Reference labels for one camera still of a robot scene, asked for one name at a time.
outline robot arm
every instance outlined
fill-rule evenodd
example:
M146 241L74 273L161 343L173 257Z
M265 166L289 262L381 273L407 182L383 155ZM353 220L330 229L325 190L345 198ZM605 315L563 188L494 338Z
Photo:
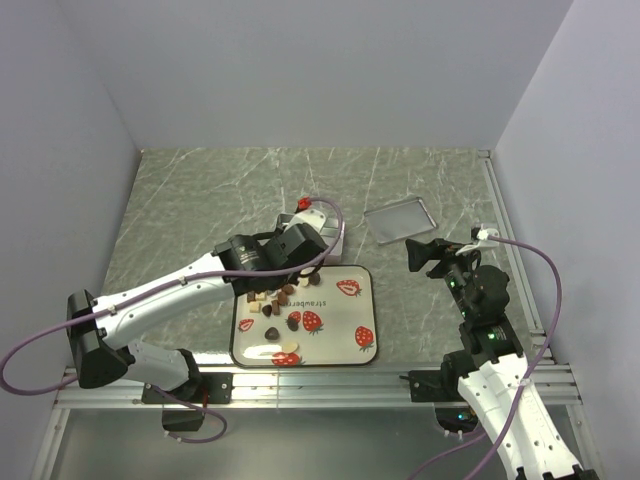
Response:
M491 441L496 440L506 423L527 367L524 356L504 355L497 363L487 361L479 370L458 380L458 392L476 412ZM532 382L524 387L498 455L512 479L587 478L574 477L574 467L580 467L580 462L560 437Z
M191 398L201 383L191 352L165 350L139 337L206 303L296 282L297 272L275 276L270 272L305 264L325 251L319 235L325 220L317 210L303 210L283 231L233 236L192 264L129 291L95 299L86 290L71 295L68 319L110 313L68 329L80 387L97 388L126 378L156 385L179 399Z
M492 236L498 236L496 229L480 226L472 230L474 242L469 245L443 239L426 245L406 241L409 270L416 272L428 261L438 260L427 276L445 280L464 319L459 327L464 350L444 356L442 386L469 403L495 443L524 382L513 422L498 447L508 478L597 480L594 471L582 470L562 441L535 385L524 380L529 365L504 313L509 303L509 277L494 266L480 265L481 252L498 245Z

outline black bracket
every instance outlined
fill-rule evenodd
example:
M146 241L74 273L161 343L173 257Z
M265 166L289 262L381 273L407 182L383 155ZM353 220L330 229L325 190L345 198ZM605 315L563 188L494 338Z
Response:
M408 376L400 378L409 382L411 403L464 402L458 392L445 388L439 370L411 370Z
M187 401L190 403L203 403L204 394L207 392L209 405L227 405L231 403L231 390L233 390L232 373L201 373L202 385ZM153 389L145 388L142 393L142 403L149 405L175 405L176 402L163 397Z
M202 384L187 401L195 404L227 405L233 390L232 373L202 373ZM145 388L142 403L149 405L175 405L152 388ZM197 432L204 423L204 414L197 410L162 411L162 428L167 432Z
M516 477L516 480L527 480L524 468L518 468L517 473L518 476ZM573 473L571 475L567 475L561 478L555 478L550 473L545 473L542 475L542 480L598 480L598 478L598 474L595 472L595 470L582 470L579 465L573 466Z

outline tray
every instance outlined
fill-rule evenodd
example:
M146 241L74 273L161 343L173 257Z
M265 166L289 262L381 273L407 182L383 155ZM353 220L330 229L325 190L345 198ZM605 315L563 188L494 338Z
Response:
M246 295L236 298L230 353L237 365L352 366L374 360L378 341L369 271L357 265L326 266L320 270L320 277L317 286L296 287L280 315L250 313ZM297 331L291 331L286 323L294 312L300 314ZM243 320L247 321L240 328ZM271 327L280 333L276 342L265 339ZM291 342L298 344L297 350L283 353L282 346Z
M367 210L364 217L378 245L430 232L437 227L420 197L408 198Z

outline aluminum frame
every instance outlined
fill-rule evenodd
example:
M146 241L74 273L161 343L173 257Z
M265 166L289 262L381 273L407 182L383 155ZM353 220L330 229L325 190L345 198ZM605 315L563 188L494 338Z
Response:
M491 152L479 150L483 174L500 231L514 239L507 210L491 164ZM521 298L534 347L543 344L542 328L533 293L517 248L505 245L513 280ZM439 364L382 364L352 368L314 368L303 371L277 369L246 370L234 365L202 366L203 372L234 374L232 401L216 409L237 408L422 408L461 406L465 403L411 403L409 385L400 375L409 370L439 370ZM74 375L69 368L65 376ZM546 405L564 405L578 443L582 462L605 479L600 456L582 406L582 399L569 365L557 365L550 350L533 373L540 396ZM83 390L71 384L58 392L42 446L31 476L32 480L49 479L71 410L92 409L160 409L162 405L142 404L145 386L139 382L119 380L97 390ZM184 408L179 405L170 408Z

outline white wall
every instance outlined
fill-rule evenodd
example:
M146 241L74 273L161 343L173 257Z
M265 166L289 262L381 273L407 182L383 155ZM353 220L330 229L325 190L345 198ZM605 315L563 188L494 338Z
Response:
M497 147L519 238L558 263L571 361L610 479L640 460L640 2L576 0ZM549 317L553 280L527 258Z
M494 147L570 0L59 0L141 147Z
M99 291L137 167L109 95L48 0L0 3L0 352ZM8 379L59 381L64 333L16 357ZM0 392L0 476L28 478L53 398Z

